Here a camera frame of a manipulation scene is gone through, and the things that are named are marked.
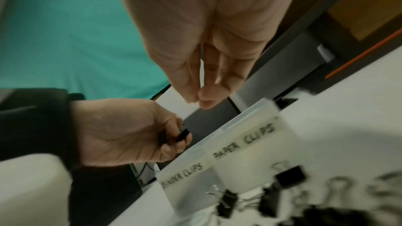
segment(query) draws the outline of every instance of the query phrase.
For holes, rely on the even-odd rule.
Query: teal fabric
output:
[[[57,87],[87,99],[151,98],[168,85],[121,0],[10,0],[0,87]]]

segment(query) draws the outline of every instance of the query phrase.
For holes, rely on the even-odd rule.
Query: label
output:
[[[230,143],[224,145],[218,150],[215,150],[210,154],[211,158],[219,161],[223,158],[235,154],[253,144],[259,142],[260,140],[266,139],[273,133],[281,130],[285,127],[284,122],[279,117],[274,117],[268,121],[264,121],[258,126],[244,132],[242,135],[238,136]]]
[[[162,189],[165,189],[168,186],[172,186],[175,183],[178,183],[182,180],[194,177],[200,174],[201,172],[209,169],[211,166],[212,163],[208,160],[207,157],[204,157],[198,160],[198,162],[195,162],[192,165],[187,166],[180,172],[173,174],[164,180],[159,181],[159,183],[162,186]]]

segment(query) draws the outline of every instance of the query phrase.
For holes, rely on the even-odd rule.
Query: black jacket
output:
[[[54,154],[72,171],[80,165],[70,101],[62,89],[0,90],[0,161]]]

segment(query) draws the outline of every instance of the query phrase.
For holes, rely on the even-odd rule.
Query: white desk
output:
[[[353,176],[354,205],[368,208],[363,188],[373,177],[402,169],[402,47],[326,91],[304,97],[281,114],[315,153],[317,163],[308,169],[312,180],[305,186],[313,203],[322,200],[324,180],[334,175]],[[289,213],[289,194],[281,199],[282,219]],[[162,225],[173,213],[158,183],[123,212],[112,226]],[[256,211],[233,215],[222,225],[274,225]]]

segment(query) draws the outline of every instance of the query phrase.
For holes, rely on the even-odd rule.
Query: teal bed sheet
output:
[[[0,87],[149,99],[168,84],[121,0],[9,1],[0,23]]]

